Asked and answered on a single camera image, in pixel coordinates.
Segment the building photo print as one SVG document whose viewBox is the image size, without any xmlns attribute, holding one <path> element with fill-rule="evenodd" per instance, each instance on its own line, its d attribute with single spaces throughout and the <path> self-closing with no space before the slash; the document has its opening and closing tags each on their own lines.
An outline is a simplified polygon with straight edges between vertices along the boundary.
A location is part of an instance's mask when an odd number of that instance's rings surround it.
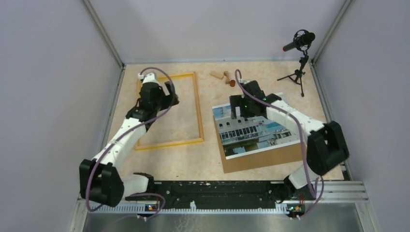
<svg viewBox="0 0 410 232">
<path fill-rule="evenodd" d="M 228 103 L 213 106 L 212 111 L 227 160 L 300 143 L 296 133 L 263 116 L 231 119 Z"/>
</svg>

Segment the yellow wooden picture frame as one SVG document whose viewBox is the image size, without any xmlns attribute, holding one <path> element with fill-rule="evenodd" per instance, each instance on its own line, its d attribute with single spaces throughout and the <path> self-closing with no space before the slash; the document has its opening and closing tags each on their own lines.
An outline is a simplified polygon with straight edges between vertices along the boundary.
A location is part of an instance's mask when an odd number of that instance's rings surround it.
<svg viewBox="0 0 410 232">
<path fill-rule="evenodd" d="M 150 150 L 205 141 L 195 72 L 170 76 L 179 104 L 157 119 L 135 144 L 134 150 Z"/>
</svg>

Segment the brown cardboard backing board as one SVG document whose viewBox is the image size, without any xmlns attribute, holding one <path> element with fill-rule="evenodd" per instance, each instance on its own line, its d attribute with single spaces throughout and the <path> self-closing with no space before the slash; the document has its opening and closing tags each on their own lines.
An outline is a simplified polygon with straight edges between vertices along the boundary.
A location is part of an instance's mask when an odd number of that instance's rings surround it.
<svg viewBox="0 0 410 232">
<path fill-rule="evenodd" d="M 222 156 L 222 144 L 218 135 L 217 140 L 224 173 L 233 173 L 244 170 L 285 164 L 300 161 L 302 159 L 300 143 L 281 148 L 271 149 L 268 151 L 262 151 L 234 159 L 226 159 Z"/>
</svg>

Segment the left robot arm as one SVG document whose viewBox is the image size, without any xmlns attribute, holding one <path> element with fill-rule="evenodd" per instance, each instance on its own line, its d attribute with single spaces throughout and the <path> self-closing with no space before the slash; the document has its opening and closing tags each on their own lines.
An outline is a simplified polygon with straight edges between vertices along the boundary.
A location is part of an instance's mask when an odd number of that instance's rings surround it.
<svg viewBox="0 0 410 232">
<path fill-rule="evenodd" d="M 135 143 L 158 119 L 179 103 L 173 82 L 165 82 L 169 94 L 165 94 L 157 81 L 143 83 L 136 105 L 126 114 L 120 129 L 93 159 L 84 159 L 79 165 L 80 196 L 102 205 L 115 207 L 132 194 L 149 200 L 155 194 L 151 177 L 147 174 L 132 174 L 120 177 L 119 168 Z"/>
</svg>

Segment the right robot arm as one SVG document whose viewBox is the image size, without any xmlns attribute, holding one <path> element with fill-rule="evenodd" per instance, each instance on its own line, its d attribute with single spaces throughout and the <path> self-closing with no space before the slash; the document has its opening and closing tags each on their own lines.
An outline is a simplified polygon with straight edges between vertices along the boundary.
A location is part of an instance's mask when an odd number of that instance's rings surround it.
<svg viewBox="0 0 410 232">
<path fill-rule="evenodd" d="M 297 199 L 307 187 L 316 198 L 318 181 L 350 156 L 340 124 L 313 119 L 288 105 L 280 96 L 266 95 L 255 80 L 238 86 L 242 94 L 229 97 L 233 119 L 262 116 L 299 137 L 303 164 L 284 179 L 285 196 Z"/>
</svg>

